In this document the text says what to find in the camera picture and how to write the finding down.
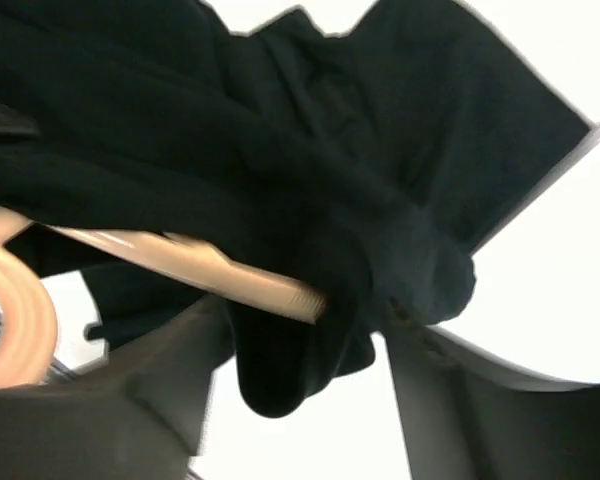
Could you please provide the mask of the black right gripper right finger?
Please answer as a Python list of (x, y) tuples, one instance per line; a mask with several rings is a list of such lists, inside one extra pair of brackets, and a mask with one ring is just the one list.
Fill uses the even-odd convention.
[(396, 303), (387, 345), (415, 479), (600, 479), (600, 384), (524, 369)]

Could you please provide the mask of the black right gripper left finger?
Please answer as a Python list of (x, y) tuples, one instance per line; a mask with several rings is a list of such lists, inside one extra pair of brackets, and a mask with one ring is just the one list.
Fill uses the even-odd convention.
[(224, 300), (207, 295), (168, 323), (111, 353), (131, 399), (171, 429), (196, 455), (216, 368), (230, 358)]

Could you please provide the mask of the beige plastic hanger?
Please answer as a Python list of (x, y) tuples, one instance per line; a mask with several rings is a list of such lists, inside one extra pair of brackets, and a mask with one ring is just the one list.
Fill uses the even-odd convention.
[[(43, 381), (58, 341), (56, 309), (45, 285), (5, 247), (32, 224), (0, 206), (0, 389)], [(113, 257), (125, 271), (161, 276), (274, 315), (313, 324), (326, 308), (324, 297), (301, 281), (234, 261), (202, 240), (129, 230), (53, 230)]]

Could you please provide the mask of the black t shirt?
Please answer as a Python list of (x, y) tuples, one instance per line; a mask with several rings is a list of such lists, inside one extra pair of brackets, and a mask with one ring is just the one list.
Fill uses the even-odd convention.
[(374, 360), (396, 302), (436, 324), (475, 284), (471, 254), (589, 124), (453, 1), (380, 1), (326, 37), (294, 9), (247, 36), (199, 1), (0, 1), (0, 206), (9, 249), (82, 270), (130, 339), (196, 295), (125, 271), (55, 226), (183, 234), (301, 280), (315, 325), (231, 303), (241, 394), (280, 418)]

